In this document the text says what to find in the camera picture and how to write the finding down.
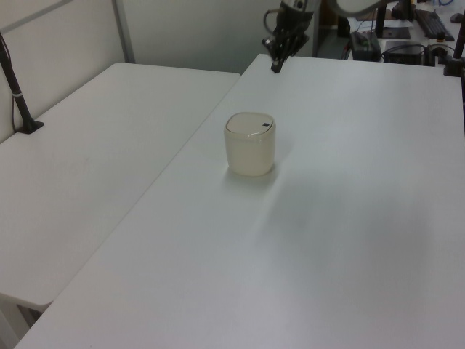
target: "container lid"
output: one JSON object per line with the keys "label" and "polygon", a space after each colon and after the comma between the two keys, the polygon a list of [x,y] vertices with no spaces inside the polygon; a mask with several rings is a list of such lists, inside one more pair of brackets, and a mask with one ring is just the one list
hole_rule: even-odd
{"label": "container lid", "polygon": [[274,124],[271,116],[261,113],[239,113],[231,116],[226,129],[240,135],[260,135],[270,130]]}

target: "tabletop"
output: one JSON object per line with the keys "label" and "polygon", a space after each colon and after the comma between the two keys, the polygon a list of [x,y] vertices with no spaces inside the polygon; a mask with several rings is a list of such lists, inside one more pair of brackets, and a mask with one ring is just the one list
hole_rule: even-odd
{"label": "tabletop", "polygon": [[118,63],[0,145],[0,297],[43,310],[239,75]]}
{"label": "tabletop", "polygon": [[[241,111],[264,177],[227,168]],[[17,349],[464,348],[464,212],[460,79],[260,55]]]}

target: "black stand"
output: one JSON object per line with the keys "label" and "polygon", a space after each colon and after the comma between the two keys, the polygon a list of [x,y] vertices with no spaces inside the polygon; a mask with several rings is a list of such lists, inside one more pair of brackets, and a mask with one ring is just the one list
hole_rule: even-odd
{"label": "black stand", "polygon": [[17,130],[20,133],[26,133],[30,135],[37,129],[40,129],[44,123],[35,121],[32,119],[29,113],[28,106],[24,100],[23,93],[21,92],[20,85],[17,82],[15,72],[13,71],[12,61],[9,58],[9,54],[6,46],[4,45],[3,36],[0,33],[0,64],[7,78],[9,88],[12,90],[13,98],[15,99],[18,110],[20,111],[21,117],[23,118],[23,126]]}
{"label": "black stand", "polygon": [[385,28],[384,18],[386,17],[386,5],[378,8],[376,16],[375,33],[379,39],[409,39],[410,31],[408,28]]}
{"label": "black stand", "polygon": [[465,12],[464,18],[460,25],[460,31],[458,32],[456,49],[453,56],[447,56],[445,58],[444,75],[446,76],[462,76],[462,70],[464,69],[464,59],[462,54],[464,53],[465,46]]}

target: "black box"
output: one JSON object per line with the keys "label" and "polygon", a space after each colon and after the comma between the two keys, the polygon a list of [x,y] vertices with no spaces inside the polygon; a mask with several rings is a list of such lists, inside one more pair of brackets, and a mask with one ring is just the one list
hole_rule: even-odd
{"label": "black box", "polygon": [[386,43],[385,52],[385,63],[421,65],[421,55],[423,54],[423,47],[421,47],[419,42],[414,41],[388,41]]}
{"label": "black box", "polygon": [[381,59],[381,47],[375,33],[351,33],[350,48],[354,60],[378,62]]}

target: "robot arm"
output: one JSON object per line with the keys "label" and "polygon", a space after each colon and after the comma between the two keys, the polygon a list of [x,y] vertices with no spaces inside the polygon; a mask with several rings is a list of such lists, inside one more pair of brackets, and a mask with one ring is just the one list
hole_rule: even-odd
{"label": "robot arm", "polygon": [[[338,15],[354,17],[369,13],[375,8],[397,0],[328,0],[329,6]],[[264,15],[264,26],[272,35],[263,39],[272,58],[271,69],[279,73],[289,56],[294,56],[309,40],[305,31],[310,26],[313,13],[321,0],[282,0],[279,9],[268,10]],[[276,28],[272,31],[267,24],[269,14],[276,12]]]}

